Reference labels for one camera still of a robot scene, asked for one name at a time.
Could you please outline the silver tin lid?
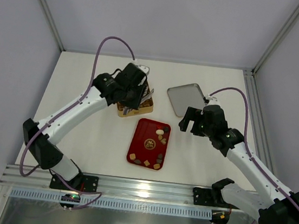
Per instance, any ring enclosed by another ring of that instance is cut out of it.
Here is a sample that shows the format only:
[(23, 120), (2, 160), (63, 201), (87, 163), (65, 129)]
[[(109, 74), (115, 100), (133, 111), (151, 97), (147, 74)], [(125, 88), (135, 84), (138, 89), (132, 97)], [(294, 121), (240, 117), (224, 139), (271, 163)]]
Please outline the silver tin lid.
[(205, 106), (203, 92), (196, 83), (171, 87), (167, 94), (177, 117), (183, 117), (188, 107), (201, 110)]

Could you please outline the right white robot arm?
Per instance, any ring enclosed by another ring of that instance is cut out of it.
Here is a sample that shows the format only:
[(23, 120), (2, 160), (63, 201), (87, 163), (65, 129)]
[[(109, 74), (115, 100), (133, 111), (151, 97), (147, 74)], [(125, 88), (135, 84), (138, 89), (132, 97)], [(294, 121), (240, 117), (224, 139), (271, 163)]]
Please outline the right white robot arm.
[(241, 132), (228, 126), (220, 106), (207, 105), (201, 110), (188, 107), (179, 122), (180, 130), (186, 131), (191, 121), (191, 133), (207, 137), (212, 146), (238, 167), (257, 191), (254, 195), (228, 178), (221, 180), (212, 189), (225, 203), (241, 209), (258, 224), (299, 224), (299, 192), (293, 192), (279, 181), (251, 153)]

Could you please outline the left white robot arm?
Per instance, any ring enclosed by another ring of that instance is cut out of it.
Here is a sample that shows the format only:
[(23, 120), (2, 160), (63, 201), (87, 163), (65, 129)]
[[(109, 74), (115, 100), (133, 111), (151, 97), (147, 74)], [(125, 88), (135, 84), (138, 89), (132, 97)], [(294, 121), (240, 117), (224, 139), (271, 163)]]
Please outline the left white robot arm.
[(57, 148), (57, 144), (79, 123), (109, 105), (121, 103), (137, 108), (142, 103), (150, 69), (129, 63), (117, 75), (101, 73), (79, 97), (54, 114), (23, 123), (24, 153), (31, 153), (44, 170), (50, 170), (66, 182), (77, 181), (81, 171)]

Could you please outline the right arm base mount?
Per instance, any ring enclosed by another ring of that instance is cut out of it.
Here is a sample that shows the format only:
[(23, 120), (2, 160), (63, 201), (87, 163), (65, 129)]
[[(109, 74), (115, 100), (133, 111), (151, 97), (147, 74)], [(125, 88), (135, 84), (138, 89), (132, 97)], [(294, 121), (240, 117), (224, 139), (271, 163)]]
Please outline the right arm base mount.
[(198, 206), (213, 206), (213, 198), (211, 189), (194, 187), (193, 204)]

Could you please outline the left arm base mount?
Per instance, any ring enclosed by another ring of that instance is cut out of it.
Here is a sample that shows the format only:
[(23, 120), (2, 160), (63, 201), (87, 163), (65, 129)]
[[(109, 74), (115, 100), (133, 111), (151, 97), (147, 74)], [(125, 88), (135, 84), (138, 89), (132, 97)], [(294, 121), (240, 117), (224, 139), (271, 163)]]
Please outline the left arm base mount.
[(97, 176), (88, 176), (83, 173), (79, 173), (72, 180), (66, 181), (65, 185), (62, 182), (63, 179), (59, 178), (59, 176), (55, 173), (51, 173), (51, 180), (49, 187), (56, 190), (70, 190), (73, 188), (73, 191), (81, 191), (83, 193), (94, 193), (97, 190), (99, 177)]

